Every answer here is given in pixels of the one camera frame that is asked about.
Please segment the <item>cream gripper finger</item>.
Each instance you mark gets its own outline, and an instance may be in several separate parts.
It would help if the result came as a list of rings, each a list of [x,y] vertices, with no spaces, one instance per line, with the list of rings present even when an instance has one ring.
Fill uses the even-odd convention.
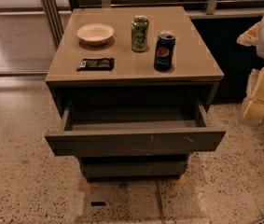
[[[239,35],[236,42],[242,46],[250,47],[257,44],[257,32],[260,22],[255,23],[252,27]]]
[[[254,103],[249,99],[244,99],[242,109],[244,119],[257,122],[261,122],[264,119],[264,105],[261,103]]]

